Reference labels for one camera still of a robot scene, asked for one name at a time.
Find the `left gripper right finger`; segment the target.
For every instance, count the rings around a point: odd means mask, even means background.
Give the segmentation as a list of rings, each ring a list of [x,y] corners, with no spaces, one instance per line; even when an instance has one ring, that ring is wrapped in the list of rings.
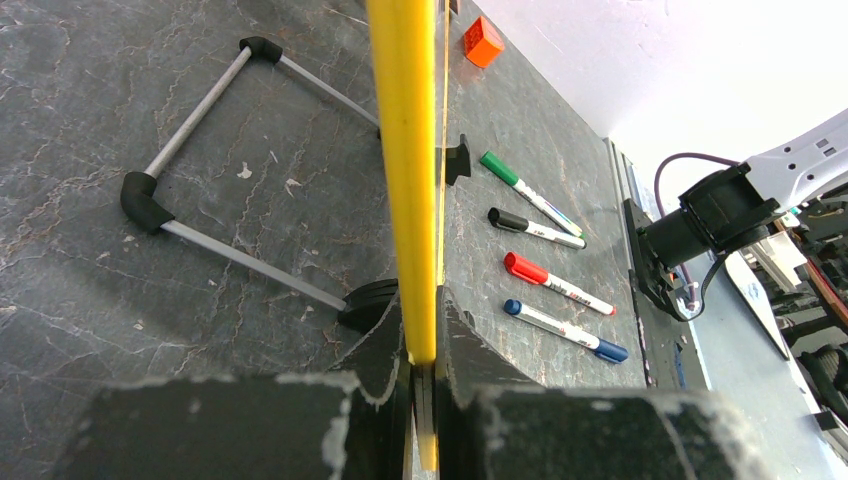
[[[437,291],[435,410],[444,479],[767,479],[751,428],[707,392],[548,388]]]

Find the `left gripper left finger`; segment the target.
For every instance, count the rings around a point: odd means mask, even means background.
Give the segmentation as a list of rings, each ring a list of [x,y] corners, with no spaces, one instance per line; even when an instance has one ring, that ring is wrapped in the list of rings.
[[[156,379],[102,390],[56,479],[402,479],[406,352],[399,300],[322,372]]]

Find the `yellow-framed whiteboard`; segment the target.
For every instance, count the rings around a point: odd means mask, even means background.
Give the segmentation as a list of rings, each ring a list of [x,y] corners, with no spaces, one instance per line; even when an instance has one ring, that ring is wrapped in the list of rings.
[[[415,433],[425,471],[438,468],[434,373],[437,288],[444,274],[445,7],[442,1],[366,4]]]

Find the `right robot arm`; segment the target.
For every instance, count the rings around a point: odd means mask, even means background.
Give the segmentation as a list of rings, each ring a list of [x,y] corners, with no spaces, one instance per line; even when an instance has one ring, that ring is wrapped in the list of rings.
[[[762,227],[847,177],[847,112],[799,137],[715,172],[680,207],[638,234],[647,259],[669,270],[706,251],[732,253]]]

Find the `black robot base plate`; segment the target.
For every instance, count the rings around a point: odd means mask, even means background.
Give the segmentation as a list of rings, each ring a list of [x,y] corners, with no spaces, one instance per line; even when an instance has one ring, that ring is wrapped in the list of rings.
[[[707,390],[691,324],[671,312],[675,283],[652,264],[640,234],[651,219],[637,203],[622,203],[631,257],[629,277],[647,384],[662,390]]]

